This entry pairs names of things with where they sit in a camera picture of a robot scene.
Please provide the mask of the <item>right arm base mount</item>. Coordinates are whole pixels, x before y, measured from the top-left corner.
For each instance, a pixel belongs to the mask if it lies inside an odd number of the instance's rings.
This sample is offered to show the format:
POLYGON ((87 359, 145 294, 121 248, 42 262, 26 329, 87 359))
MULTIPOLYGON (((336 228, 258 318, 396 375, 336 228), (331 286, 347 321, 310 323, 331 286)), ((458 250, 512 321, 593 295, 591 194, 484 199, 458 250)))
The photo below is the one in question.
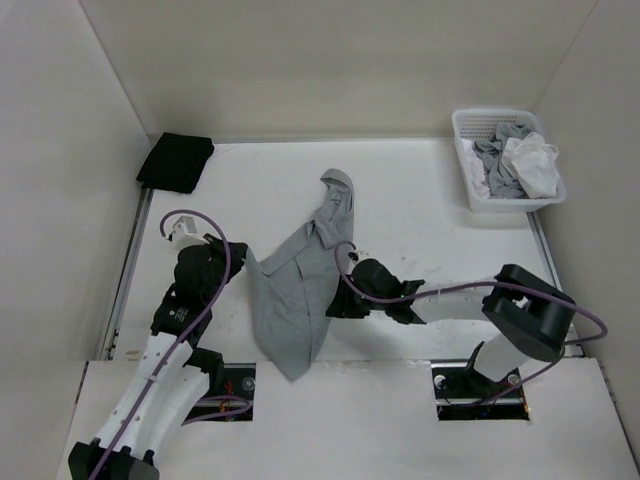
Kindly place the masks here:
POLYGON ((440 421, 523 420, 529 410, 524 389, 493 399, 521 381, 518 368, 512 369, 500 381, 487 379, 474 368, 483 342, 476 346, 467 360, 450 360, 431 364, 431 374, 440 421))

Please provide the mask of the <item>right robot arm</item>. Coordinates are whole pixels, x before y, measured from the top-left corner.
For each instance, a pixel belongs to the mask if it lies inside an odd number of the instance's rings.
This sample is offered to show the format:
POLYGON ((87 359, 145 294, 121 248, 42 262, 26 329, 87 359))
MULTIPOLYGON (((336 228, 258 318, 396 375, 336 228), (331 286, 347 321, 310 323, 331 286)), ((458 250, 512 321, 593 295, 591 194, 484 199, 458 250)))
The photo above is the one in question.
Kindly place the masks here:
POLYGON ((423 280, 400 280, 379 261, 366 259, 339 280, 326 313, 360 319, 378 310, 402 325, 490 322, 497 335, 480 342, 463 368, 434 379, 441 398, 480 403, 505 393, 509 378, 527 361, 560 360, 574 306, 570 297, 516 264, 467 288, 437 288, 423 280))

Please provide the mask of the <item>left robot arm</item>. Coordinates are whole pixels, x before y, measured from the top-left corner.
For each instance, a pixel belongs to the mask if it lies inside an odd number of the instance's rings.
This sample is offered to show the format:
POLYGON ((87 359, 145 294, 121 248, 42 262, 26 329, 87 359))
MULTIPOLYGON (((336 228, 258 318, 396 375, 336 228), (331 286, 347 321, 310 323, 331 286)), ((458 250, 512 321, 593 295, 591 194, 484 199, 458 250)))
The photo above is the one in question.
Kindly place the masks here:
POLYGON ((72 478, 159 478, 157 463, 171 436, 201 398, 223 390, 222 355, 198 343, 213 318, 212 301, 241 271, 247 250, 208 235, 179 251, 131 382, 94 438, 69 454, 72 478))

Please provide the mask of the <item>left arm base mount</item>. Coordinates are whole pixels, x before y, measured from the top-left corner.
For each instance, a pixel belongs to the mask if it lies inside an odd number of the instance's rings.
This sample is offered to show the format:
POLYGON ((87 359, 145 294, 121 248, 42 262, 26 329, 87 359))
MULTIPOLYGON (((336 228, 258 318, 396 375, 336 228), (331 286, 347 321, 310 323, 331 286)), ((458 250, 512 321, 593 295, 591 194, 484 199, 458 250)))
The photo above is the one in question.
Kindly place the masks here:
POLYGON ((187 420, 207 416, 209 422, 251 421, 256 367, 255 363, 226 364, 218 379, 191 409, 187 420))

